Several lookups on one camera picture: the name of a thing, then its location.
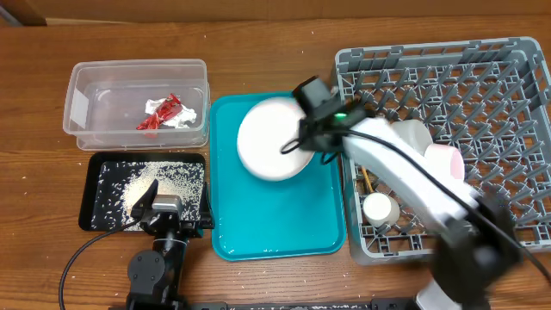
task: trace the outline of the clear plastic container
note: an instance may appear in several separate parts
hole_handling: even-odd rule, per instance
[[[137,130],[149,99],[179,96],[197,113],[189,128]],[[210,95],[200,59],[96,61],[75,65],[65,99],[63,129],[86,151],[204,146]]]

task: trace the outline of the white cup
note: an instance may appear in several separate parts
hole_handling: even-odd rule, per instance
[[[399,205],[390,196],[382,193],[369,194],[362,204],[363,215],[369,224],[380,227],[387,223],[394,225],[399,218]]]
[[[405,143],[421,155],[423,155],[427,147],[432,144],[430,131],[421,121],[395,121],[390,127]]]
[[[267,181],[285,180],[301,172],[313,152],[297,148],[283,155],[281,148],[297,138],[304,116],[293,98],[270,98],[254,106],[239,126],[238,155],[243,166]]]
[[[427,147],[424,157],[437,170],[451,175],[456,180],[465,179],[463,156],[455,147],[433,144]]]

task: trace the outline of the red wrapper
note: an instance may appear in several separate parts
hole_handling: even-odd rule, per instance
[[[170,94],[151,116],[145,119],[139,126],[138,130],[158,129],[164,121],[171,119],[182,111],[182,103],[174,94]]]

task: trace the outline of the wooden stick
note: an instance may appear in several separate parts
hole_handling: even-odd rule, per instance
[[[365,183],[368,185],[369,193],[373,193],[373,187],[371,187],[371,181],[369,181],[368,172],[365,170],[365,168],[362,166],[362,174],[363,178],[365,179]]]

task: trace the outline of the pink cup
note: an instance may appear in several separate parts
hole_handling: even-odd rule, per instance
[[[431,144],[424,152],[429,164],[439,171],[450,174],[454,179],[465,179],[463,156],[453,146]]]

